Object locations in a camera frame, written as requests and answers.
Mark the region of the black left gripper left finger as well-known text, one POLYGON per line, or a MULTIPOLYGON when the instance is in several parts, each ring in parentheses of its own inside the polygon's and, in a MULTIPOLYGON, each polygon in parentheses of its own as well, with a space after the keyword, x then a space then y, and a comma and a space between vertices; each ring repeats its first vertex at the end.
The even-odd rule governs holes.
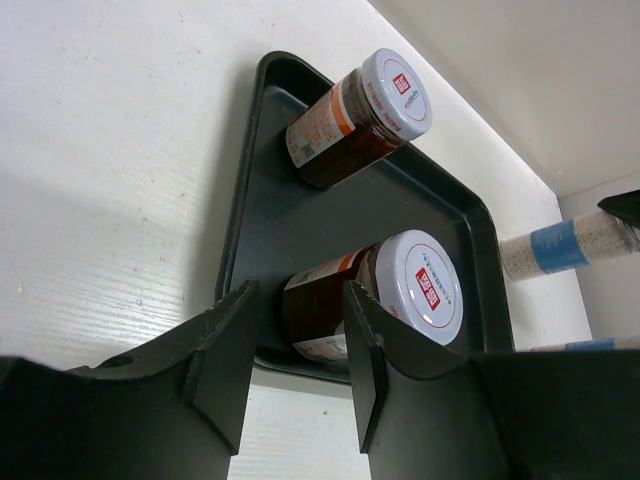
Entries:
POLYGON ((224 479, 239 451, 259 287, 99 366, 1 360, 5 479, 224 479))

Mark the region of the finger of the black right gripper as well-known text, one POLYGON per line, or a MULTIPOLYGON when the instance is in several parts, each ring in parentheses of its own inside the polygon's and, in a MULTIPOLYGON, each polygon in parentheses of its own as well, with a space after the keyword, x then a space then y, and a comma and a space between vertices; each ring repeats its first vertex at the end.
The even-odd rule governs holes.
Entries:
POLYGON ((598 208, 615 217, 624 226, 636 251, 639 251, 639 198, 640 190, 632 190, 600 200, 598 208))

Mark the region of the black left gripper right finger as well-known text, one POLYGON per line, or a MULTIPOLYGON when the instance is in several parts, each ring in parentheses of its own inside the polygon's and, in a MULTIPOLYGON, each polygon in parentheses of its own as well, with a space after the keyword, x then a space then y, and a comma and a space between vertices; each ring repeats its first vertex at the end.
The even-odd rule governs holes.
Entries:
POLYGON ((635 479, 639 354, 460 355, 343 293, 360 450, 375 479, 635 479))

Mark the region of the grain bottle blue label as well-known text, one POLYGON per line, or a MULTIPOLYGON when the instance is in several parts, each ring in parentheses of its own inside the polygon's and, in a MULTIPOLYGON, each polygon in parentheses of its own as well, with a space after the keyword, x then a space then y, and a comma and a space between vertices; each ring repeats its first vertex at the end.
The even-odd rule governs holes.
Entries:
POLYGON ((603 339, 585 340, 555 344, 541 347, 534 347, 532 352, 552 352, 552 351, 612 351, 612 350, 638 350, 640 345, 639 336, 607 337, 603 339))
POLYGON ((639 251, 639 228, 604 211, 584 214, 500 243, 514 281, 588 266, 639 251))

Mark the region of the sauce jar white lid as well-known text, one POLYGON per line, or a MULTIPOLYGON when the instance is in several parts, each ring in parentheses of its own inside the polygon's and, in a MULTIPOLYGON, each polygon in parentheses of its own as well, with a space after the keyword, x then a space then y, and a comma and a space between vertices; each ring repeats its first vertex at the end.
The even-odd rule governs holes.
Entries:
POLYGON ((282 331, 303 357, 348 358, 343 284, 359 282, 393 317, 440 345, 463 324, 461 283, 449 254, 430 234, 407 230, 293 275, 282 293, 282 331))
POLYGON ((416 71, 381 48, 293 121, 284 140, 298 174, 328 189, 424 135, 432 123, 416 71))

